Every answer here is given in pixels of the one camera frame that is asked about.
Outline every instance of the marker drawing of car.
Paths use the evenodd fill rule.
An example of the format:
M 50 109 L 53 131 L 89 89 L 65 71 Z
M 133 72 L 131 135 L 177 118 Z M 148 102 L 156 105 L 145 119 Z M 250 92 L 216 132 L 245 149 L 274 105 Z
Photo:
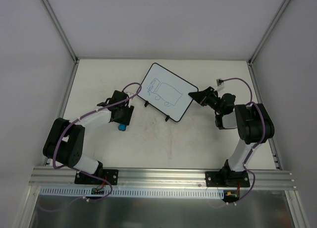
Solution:
M 177 101 L 183 96 L 174 87 L 167 83 L 161 83 L 157 78 L 153 79 L 147 89 L 149 95 L 155 94 L 155 100 L 162 99 L 167 107 L 176 105 Z

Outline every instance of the white table surface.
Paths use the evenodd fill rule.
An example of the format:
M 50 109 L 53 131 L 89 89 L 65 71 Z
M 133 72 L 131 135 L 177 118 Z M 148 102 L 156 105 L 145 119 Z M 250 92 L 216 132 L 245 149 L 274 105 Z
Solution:
M 111 97 L 114 90 L 131 82 L 142 82 L 152 63 L 157 62 L 197 86 L 216 88 L 217 78 L 240 77 L 253 89 L 244 61 L 216 60 L 127 60 L 82 59 L 71 89 L 64 118 L 75 118 Z M 135 92 L 137 86 L 127 89 Z M 250 93 L 240 81 L 225 82 L 219 95 L 236 95 L 235 104 L 247 103 Z M 84 153 L 105 167 L 219 169 L 233 153 L 239 135 L 234 130 L 219 130 L 214 111 L 193 102 L 180 122 L 165 122 L 165 116 L 144 101 L 133 99 L 135 109 L 125 132 L 115 122 L 85 136 Z M 274 170 L 268 142 L 255 152 L 248 168 Z

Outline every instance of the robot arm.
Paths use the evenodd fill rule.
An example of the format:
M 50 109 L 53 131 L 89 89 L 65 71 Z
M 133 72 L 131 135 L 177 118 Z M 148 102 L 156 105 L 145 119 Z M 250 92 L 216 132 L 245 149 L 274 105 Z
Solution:
M 69 168 L 75 168 L 79 171 L 84 171 L 97 177 L 104 177 L 103 164 L 82 153 L 84 136 L 101 125 L 109 122 L 120 123 L 119 129 L 125 130 L 125 127 L 130 123 L 134 110 L 134 107 L 129 105 L 129 100 L 116 106 L 109 107 L 108 109 L 100 111 L 99 109 L 125 100 L 128 97 L 129 96 L 126 93 L 115 91 L 111 98 L 108 98 L 105 102 L 99 103 L 97 107 L 94 108 L 96 113 L 87 115 L 72 125 L 62 139 L 56 156 L 56 161 Z M 69 125 L 70 121 L 63 118 L 58 118 L 54 121 L 43 148 L 43 154 L 45 156 L 50 159 L 53 158 L 57 142 L 63 131 Z
M 250 187 L 248 173 L 245 171 L 253 155 L 254 145 L 261 141 L 263 125 L 257 108 L 247 105 L 234 105 L 235 96 L 224 94 L 218 97 L 217 91 L 209 87 L 203 91 L 189 93 L 201 106 L 215 110 L 215 124 L 221 129 L 238 129 L 240 140 L 232 156 L 225 161 L 218 172 L 206 172 L 207 187 Z M 265 137 L 261 144 L 274 135 L 274 125 L 263 104 L 257 104 L 264 119 Z

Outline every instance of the black mounting plate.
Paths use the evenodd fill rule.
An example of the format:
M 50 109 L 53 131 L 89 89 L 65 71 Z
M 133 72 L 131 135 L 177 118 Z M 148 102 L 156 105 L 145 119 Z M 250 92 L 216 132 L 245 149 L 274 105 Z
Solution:
M 250 187 L 250 180 L 248 173 L 243 173 L 243 179 L 240 180 L 231 180 L 230 181 L 230 186 L 228 186 L 225 183 L 221 182 L 215 182 L 212 180 L 212 178 L 217 174 L 217 171 L 207 171 L 205 172 L 205 181 L 206 181 L 206 186 L 207 187 L 238 187 L 240 183 L 240 187 Z
M 103 170 L 103 178 L 106 177 L 106 180 L 111 185 L 117 185 L 118 184 L 118 174 L 119 170 Z M 99 179 L 95 179 L 92 177 L 89 177 L 87 175 L 84 175 L 83 173 L 77 173 L 75 176 L 75 184 L 91 184 L 91 185 L 100 185 L 102 184 L 102 181 Z

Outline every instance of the white wall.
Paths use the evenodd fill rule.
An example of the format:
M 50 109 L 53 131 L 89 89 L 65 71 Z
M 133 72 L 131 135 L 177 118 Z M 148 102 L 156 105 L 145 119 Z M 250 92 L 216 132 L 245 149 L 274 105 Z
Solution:
M 40 0 L 0 0 L 0 227 L 11 227 L 72 61 Z
M 49 0 L 79 57 L 249 59 L 283 0 Z
M 317 0 L 293 0 L 255 61 L 284 169 L 317 227 Z

